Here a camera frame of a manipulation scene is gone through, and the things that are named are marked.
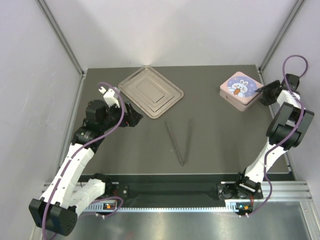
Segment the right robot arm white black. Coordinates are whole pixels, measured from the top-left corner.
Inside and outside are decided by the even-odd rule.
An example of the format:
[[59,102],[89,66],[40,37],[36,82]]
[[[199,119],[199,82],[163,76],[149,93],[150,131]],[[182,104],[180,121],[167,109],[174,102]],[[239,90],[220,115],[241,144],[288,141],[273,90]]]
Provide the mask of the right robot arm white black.
[[267,131],[267,141],[263,149],[233,185],[234,194],[240,199],[261,197],[261,183],[266,173],[291,148],[296,148],[303,140],[314,119],[315,113],[302,106],[297,91],[300,77],[287,73],[283,81],[276,80],[257,90],[261,93],[260,102],[269,106],[279,104],[279,109]]

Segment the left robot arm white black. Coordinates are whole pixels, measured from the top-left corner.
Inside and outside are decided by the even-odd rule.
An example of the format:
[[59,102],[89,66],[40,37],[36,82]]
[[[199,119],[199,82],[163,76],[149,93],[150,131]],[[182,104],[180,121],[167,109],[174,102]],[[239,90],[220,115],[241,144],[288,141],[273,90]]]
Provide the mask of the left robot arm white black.
[[111,180],[97,173],[80,190],[75,191],[86,165],[104,141],[106,133],[117,127],[135,127],[143,115],[129,102],[122,106],[92,100],[85,110],[82,126],[75,131],[59,171],[39,199],[28,206],[35,225],[43,232],[68,236],[82,212],[97,198],[109,198],[114,191]]

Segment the silver tin lid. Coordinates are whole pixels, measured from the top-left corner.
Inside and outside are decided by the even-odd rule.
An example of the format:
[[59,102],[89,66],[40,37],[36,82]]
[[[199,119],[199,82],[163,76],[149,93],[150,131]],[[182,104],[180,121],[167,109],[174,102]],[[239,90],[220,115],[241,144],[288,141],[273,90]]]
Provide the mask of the silver tin lid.
[[236,100],[240,100],[247,105],[260,94],[259,92],[255,92],[255,90],[263,86],[260,82],[238,71],[220,86],[220,91],[230,94]]

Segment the metal tongs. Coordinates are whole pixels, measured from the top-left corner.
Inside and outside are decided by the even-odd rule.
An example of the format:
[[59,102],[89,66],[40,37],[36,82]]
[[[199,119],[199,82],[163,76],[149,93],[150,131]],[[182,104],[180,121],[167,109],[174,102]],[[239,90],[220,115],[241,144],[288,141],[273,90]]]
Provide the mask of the metal tongs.
[[195,119],[190,117],[187,119],[184,139],[178,136],[168,118],[163,120],[164,139],[170,145],[171,151],[174,153],[177,162],[182,168],[186,168],[189,163],[191,143],[194,131]]

